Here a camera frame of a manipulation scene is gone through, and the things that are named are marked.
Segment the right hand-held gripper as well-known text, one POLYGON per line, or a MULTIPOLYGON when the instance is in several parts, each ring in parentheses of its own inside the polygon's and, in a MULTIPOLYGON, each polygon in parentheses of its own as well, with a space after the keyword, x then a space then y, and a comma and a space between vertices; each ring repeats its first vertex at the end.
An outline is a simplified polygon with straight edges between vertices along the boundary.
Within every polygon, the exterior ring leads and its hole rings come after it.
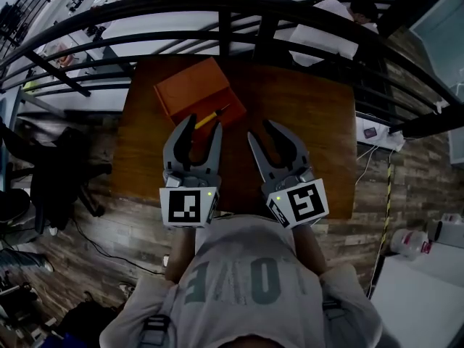
POLYGON ((328 200, 323 180, 315 178, 309 167, 305 143, 280 123, 264 120, 262 124, 272 148, 252 131, 247 139, 264 182, 266 206, 284 228, 316 223, 329 213, 328 200))

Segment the person's grey printed shirt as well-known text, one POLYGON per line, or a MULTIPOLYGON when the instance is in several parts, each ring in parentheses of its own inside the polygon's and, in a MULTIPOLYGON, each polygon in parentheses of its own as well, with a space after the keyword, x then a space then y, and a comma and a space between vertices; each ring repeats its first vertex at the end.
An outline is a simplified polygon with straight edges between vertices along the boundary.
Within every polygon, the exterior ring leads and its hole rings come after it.
POLYGON ((178 283, 141 277, 101 348, 376 348, 377 310, 351 265, 315 275, 280 223, 254 215, 196 232, 178 283))

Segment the black office chair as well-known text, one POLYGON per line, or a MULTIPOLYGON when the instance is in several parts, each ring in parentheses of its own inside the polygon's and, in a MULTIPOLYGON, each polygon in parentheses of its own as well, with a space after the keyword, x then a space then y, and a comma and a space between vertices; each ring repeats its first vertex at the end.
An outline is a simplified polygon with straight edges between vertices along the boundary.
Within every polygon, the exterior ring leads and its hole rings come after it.
POLYGON ((0 123, 0 141, 10 154, 33 166, 30 198, 36 209, 35 230, 39 234, 44 232, 46 222, 58 230, 65 229, 78 199, 92 216, 104 214, 104 208, 92 201, 86 185, 93 178, 109 175, 112 165, 88 161, 89 142, 79 130, 67 127, 52 146, 44 146, 29 144, 0 123))

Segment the clear plastic water jug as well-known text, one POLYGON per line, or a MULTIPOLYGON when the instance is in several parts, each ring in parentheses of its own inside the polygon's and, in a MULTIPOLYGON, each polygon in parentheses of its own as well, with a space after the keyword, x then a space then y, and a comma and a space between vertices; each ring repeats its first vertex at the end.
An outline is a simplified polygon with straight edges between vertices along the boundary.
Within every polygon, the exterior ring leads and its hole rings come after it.
POLYGON ((415 260, 422 254, 428 254, 431 242, 424 231, 408 230, 406 228, 396 230, 390 241, 390 250, 408 260, 415 260))

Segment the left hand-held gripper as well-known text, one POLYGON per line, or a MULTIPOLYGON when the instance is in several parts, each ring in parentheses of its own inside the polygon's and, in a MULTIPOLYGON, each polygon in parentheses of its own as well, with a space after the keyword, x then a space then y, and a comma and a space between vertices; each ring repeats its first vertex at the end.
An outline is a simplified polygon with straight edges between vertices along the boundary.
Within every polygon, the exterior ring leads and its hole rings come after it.
POLYGON ((159 189, 159 198, 162 222, 168 228, 206 227, 219 201, 222 181, 217 174, 223 127, 219 121, 215 122, 203 158, 192 163, 189 154, 195 125, 196 114, 191 114, 175 127, 163 147, 163 167, 169 171, 163 173, 165 187, 159 189), (211 177, 179 173, 190 169, 211 177))

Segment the black metal railing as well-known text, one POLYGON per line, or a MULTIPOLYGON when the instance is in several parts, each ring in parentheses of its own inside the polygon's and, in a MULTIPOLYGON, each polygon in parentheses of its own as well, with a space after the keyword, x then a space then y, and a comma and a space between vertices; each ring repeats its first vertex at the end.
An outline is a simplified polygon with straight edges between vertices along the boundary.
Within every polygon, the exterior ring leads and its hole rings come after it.
MULTIPOLYGON (((325 20, 320 21, 316 17, 319 13, 315 11, 314 7, 306 7, 300 1, 127 0, 117 1, 82 12, 46 29, 29 41, 17 45, 16 49, 8 57, 0 61, 0 70, 25 57, 29 60, 30 67, 40 67, 44 76, 53 77, 53 81, 38 87, 40 95, 78 92, 88 96, 91 89, 84 86, 83 81, 70 78, 66 69, 55 68, 52 65, 52 57, 42 57, 36 53, 36 49, 92 25, 142 15, 176 12, 213 12, 216 14, 217 20, 208 27, 197 30, 150 30, 147 33, 108 38, 76 46, 75 52, 143 41, 172 40, 179 44, 182 41, 191 40, 195 44, 203 42, 208 49, 218 48, 222 57, 230 56, 231 44, 241 43, 253 46, 252 58, 258 62, 263 61, 272 50, 281 49, 327 59, 347 69, 363 69, 362 65, 350 59, 275 37, 276 32, 284 28, 293 28, 298 25, 314 27, 326 22, 325 20)), ((422 115, 419 112, 414 112, 412 119, 395 115, 394 124, 390 127, 391 133, 402 132, 408 138, 425 138, 464 127, 464 103, 445 87, 436 76, 430 75, 416 66, 390 43, 366 28, 354 25, 347 28, 340 35, 359 44, 377 57, 387 59, 398 65, 425 83, 446 101, 447 106, 442 109, 436 107, 430 101, 426 102, 429 113, 422 115)))

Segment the yellow-black striped floor strip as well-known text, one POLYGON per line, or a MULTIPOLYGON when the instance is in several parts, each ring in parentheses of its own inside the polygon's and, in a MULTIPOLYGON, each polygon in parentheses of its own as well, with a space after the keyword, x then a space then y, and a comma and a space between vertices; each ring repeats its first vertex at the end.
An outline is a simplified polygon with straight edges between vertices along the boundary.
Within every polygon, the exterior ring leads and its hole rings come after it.
POLYGON ((394 150, 391 150, 388 156, 387 161, 387 194, 386 194, 386 211, 385 211, 385 221, 383 230, 381 233, 381 242, 378 248, 378 254, 376 258, 376 266, 380 260, 381 252, 386 242, 386 232, 389 227, 389 218, 390 218, 390 209, 391 209, 391 192, 392 192, 392 155, 394 150))

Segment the person's left forearm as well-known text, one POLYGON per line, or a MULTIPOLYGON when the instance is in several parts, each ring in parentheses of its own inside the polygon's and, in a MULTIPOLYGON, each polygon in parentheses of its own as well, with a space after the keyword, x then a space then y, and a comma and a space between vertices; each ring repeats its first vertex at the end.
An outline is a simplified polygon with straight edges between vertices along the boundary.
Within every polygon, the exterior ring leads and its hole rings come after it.
POLYGON ((195 228, 175 228, 171 251, 165 269, 165 279, 178 283, 195 256, 195 228))

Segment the white board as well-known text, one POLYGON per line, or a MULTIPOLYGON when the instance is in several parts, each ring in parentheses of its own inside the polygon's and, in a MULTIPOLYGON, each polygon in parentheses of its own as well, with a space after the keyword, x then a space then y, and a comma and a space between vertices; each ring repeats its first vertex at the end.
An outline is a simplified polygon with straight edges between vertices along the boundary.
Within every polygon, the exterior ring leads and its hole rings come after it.
POLYGON ((371 298, 401 348, 448 348, 464 328, 464 249, 435 243, 414 260, 387 257, 371 298))

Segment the white power strip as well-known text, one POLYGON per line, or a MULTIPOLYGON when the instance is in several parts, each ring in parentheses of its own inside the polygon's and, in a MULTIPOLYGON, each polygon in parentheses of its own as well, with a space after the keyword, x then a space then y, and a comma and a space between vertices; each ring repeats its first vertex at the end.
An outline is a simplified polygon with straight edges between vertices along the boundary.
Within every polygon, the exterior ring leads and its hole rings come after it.
POLYGON ((390 133, 389 126, 361 117, 356 117, 356 137, 359 143, 378 146, 395 152, 399 152, 405 144, 405 138, 401 132, 390 133), (378 135, 366 139, 363 134, 363 130, 366 128, 376 128, 378 135))

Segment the person's right forearm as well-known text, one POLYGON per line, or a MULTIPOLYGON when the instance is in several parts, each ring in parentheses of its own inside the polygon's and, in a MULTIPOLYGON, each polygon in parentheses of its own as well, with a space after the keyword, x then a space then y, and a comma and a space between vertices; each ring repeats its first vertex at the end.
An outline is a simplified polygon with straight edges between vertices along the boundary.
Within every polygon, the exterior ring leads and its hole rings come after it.
POLYGON ((315 275, 328 271, 326 259, 309 225, 298 225, 291 230, 297 259, 315 275))

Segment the orange box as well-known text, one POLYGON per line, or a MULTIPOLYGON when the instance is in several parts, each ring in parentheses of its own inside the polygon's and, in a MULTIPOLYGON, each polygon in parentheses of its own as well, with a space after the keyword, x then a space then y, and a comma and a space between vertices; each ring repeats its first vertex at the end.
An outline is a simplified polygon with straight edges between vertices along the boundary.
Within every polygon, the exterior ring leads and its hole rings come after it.
POLYGON ((231 85, 213 58, 203 60, 154 86, 162 108, 174 125, 191 114, 199 122, 229 104, 222 115, 193 132, 193 140, 205 140, 216 121, 227 128, 247 113, 231 85))

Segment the white plastic container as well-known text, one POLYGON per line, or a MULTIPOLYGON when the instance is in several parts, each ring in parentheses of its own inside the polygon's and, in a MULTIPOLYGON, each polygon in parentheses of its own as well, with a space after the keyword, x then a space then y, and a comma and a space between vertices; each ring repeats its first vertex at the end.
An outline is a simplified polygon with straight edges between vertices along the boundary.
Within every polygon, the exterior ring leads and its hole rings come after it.
POLYGON ((444 213, 438 222, 433 240, 440 244, 464 249, 464 217, 455 213, 444 213))

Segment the yellow-handled screwdriver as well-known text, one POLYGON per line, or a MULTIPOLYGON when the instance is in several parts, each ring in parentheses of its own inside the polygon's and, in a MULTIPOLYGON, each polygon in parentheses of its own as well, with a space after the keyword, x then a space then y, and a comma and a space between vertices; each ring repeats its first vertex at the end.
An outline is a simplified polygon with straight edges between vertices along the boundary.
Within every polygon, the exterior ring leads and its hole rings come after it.
POLYGON ((202 120, 196 123, 194 129, 198 130, 208 124, 210 121, 214 120, 216 117, 223 114, 223 112, 229 107, 229 104, 225 105, 221 109, 217 109, 216 111, 212 112, 210 115, 206 116, 202 120))

